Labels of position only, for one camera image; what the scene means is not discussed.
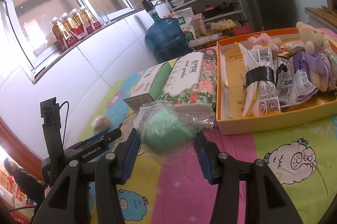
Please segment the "pink ball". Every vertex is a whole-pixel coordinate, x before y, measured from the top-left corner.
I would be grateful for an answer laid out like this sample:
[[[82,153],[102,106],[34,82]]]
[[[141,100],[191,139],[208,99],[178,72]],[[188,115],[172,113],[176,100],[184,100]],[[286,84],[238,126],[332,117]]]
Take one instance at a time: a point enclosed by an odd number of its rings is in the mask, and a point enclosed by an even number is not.
[[[91,127],[95,132],[106,131],[110,128],[110,120],[103,116],[97,116],[91,123]]]

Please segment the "green sponge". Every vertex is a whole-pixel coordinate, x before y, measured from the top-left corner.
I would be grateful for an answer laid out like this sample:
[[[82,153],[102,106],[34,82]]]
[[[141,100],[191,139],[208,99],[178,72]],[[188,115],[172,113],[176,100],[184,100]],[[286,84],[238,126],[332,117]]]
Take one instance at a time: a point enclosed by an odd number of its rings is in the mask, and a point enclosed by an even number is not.
[[[172,155],[193,144],[197,133],[214,127],[209,104],[174,105],[157,100],[142,105],[134,119],[140,142],[157,156]]]

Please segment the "taped white snack packets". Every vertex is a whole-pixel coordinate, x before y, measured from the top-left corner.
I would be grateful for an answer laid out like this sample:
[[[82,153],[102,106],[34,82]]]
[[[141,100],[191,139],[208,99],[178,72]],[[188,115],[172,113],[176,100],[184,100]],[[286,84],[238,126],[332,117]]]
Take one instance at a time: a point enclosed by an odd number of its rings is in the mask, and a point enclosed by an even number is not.
[[[242,116],[261,117],[281,112],[276,71],[270,47],[246,49],[239,45],[245,67],[246,99]]]

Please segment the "white purple snack packet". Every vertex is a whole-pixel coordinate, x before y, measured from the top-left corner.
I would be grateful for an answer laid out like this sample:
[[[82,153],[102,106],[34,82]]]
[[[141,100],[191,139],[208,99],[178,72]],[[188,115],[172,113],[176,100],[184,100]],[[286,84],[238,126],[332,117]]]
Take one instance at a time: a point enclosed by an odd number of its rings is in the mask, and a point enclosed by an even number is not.
[[[277,56],[277,94],[281,108],[299,105],[318,92],[302,65],[304,51]]]

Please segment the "beige teddy bear purple dress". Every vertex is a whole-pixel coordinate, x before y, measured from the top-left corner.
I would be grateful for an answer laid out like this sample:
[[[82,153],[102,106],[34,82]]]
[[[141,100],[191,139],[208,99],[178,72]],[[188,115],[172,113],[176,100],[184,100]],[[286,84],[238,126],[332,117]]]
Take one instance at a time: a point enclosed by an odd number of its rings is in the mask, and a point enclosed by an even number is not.
[[[303,22],[297,22],[305,54],[302,58],[310,82],[321,92],[336,91],[336,52],[325,33]]]

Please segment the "colourful cartoon bed sheet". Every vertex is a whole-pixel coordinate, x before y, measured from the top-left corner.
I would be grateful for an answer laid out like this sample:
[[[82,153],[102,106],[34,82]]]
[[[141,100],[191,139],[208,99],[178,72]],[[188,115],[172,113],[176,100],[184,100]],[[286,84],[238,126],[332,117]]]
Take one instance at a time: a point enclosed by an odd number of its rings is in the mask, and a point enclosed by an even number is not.
[[[336,96],[320,94],[277,116],[220,119],[219,151],[179,167],[140,151],[118,186],[127,223],[335,223]]]

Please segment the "green white cardboard box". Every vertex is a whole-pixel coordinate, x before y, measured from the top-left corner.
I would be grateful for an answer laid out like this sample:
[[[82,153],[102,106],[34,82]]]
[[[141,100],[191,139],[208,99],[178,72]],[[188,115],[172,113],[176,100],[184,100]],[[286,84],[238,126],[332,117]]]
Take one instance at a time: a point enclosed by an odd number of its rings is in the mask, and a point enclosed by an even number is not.
[[[135,113],[138,113],[143,104],[158,99],[171,71],[172,67],[168,62],[148,68],[123,100]]]

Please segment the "orange cardboard tray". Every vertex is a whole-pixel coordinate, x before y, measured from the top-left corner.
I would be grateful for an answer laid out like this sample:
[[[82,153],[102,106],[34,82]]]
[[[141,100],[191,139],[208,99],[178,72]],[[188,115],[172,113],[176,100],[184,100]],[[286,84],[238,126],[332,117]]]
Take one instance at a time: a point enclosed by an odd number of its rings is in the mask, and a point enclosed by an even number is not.
[[[283,129],[336,114],[336,54],[303,27],[217,43],[216,120],[223,135]]]

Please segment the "floral tissue pack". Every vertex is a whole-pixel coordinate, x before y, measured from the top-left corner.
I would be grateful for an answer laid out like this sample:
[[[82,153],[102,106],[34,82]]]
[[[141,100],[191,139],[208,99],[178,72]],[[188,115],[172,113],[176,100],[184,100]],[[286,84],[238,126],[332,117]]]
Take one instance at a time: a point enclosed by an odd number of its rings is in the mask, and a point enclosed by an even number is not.
[[[193,51],[178,58],[158,99],[173,104],[178,113],[204,118],[204,128],[216,127],[216,49]]]

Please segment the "orange drink bottles pack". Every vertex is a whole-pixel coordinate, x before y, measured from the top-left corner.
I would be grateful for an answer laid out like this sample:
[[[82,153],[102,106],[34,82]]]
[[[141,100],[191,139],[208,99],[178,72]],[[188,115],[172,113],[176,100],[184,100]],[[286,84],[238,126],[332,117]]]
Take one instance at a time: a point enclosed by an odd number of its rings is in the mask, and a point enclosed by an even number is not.
[[[101,23],[85,6],[73,8],[69,13],[65,12],[59,18],[53,17],[51,20],[52,33],[62,51],[73,47],[101,27]]]

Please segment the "blue water jug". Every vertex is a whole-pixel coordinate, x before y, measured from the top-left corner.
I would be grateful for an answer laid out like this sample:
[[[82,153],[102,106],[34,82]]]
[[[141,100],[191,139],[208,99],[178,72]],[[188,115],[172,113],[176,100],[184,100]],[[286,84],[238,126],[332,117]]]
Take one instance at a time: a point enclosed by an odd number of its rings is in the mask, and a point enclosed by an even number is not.
[[[176,18],[160,18],[150,0],[143,0],[142,5],[154,20],[145,35],[144,42],[158,62],[179,58],[193,51]]]

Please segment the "small white tissue packet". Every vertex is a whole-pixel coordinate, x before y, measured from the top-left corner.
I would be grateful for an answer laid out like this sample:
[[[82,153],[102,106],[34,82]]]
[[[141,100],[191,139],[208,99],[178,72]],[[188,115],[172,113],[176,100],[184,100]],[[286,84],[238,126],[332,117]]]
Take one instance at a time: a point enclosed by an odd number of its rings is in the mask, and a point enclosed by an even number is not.
[[[291,41],[288,43],[285,43],[284,45],[284,49],[285,51],[292,53],[292,54],[296,54],[299,51],[304,50],[304,43],[300,42],[300,41]]]

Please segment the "pink plush toy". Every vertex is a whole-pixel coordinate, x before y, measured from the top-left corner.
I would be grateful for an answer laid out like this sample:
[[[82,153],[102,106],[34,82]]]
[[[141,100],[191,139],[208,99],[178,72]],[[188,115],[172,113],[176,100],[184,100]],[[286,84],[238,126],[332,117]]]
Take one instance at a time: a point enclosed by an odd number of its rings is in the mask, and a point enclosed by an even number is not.
[[[278,55],[282,52],[282,40],[280,38],[272,38],[267,33],[261,33],[259,36],[253,35],[248,39],[252,49],[260,49],[270,47],[273,55]]]

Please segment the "red plastic basket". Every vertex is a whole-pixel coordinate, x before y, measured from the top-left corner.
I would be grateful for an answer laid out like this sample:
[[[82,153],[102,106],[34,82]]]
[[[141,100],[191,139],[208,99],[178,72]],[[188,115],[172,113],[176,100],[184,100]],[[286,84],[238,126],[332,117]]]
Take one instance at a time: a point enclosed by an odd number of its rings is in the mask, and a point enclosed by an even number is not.
[[[249,26],[238,26],[232,29],[232,32],[236,36],[246,35],[252,32],[252,29]]]

